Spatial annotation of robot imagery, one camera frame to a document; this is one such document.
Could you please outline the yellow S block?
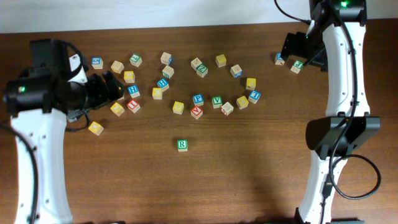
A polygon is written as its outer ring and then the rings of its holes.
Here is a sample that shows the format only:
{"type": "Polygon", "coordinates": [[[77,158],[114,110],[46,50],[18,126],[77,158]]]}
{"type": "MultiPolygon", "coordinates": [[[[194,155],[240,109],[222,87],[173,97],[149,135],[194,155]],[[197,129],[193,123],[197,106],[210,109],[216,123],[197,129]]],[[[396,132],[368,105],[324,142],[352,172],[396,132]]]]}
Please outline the yellow S block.
{"type": "Polygon", "coordinates": [[[174,105],[172,107],[172,110],[174,113],[176,114],[183,114],[184,111],[184,103],[179,102],[179,101],[175,101],[174,105]]]}

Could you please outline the green R block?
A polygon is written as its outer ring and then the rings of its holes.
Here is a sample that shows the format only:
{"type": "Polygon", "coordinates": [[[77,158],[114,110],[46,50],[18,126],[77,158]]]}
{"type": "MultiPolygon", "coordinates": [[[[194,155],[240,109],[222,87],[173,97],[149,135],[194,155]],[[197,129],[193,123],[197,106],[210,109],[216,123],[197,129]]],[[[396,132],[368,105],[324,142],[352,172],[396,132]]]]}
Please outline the green R block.
{"type": "Polygon", "coordinates": [[[188,151],[188,144],[186,139],[178,139],[177,140],[177,150],[178,152],[188,151]]]}

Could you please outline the red A block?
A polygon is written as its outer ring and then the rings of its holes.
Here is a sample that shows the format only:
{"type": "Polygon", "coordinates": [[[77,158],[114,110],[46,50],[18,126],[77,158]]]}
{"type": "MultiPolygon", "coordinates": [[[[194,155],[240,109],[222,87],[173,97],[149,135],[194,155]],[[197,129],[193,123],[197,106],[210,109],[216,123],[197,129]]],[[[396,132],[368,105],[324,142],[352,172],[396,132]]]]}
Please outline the red A block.
{"type": "Polygon", "coordinates": [[[190,114],[195,118],[199,119],[203,115],[203,110],[199,106],[194,106],[190,110],[190,114]]]}

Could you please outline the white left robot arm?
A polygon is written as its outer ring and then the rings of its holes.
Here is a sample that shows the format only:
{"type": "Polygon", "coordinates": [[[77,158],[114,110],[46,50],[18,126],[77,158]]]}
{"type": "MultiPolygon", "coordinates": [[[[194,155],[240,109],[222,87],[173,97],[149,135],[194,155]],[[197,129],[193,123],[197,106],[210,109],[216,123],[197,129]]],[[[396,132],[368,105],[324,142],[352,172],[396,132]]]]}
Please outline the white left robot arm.
{"type": "Polygon", "coordinates": [[[6,131],[17,146],[16,223],[72,223],[63,163],[63,142],[74,122],[124,95],[112,72],[86,76],[88,63],[71,43],[30,42],[32,66],[7,83],[6,131]]]}

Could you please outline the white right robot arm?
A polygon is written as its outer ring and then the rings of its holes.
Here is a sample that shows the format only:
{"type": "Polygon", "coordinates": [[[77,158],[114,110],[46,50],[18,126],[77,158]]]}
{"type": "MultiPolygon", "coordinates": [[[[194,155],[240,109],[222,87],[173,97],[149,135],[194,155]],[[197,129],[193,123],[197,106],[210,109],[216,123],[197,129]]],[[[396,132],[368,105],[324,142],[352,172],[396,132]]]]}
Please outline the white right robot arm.
{"type": "Polygon", "coordinates": [[[311,0],[306,33],[289,33],[276,59],[286,61],[291,55],[305,59],[296,61],[293,71],[307,65],[328,74],[328,103],[325,117],[311,120],[305,139],[311,151],[310,175],[304,198],[295,210],[294,223],[333,223],[331,208],[335,194],[345,199],[361,200],[377,192],[381,173],[376,172],[376,185],[369,192],[349,196],[337,186],[338,179],[354,151],[375,135],[379,117],[371,116],[364,89],[363,42],[366,33],[365,0],[311,0]]]}

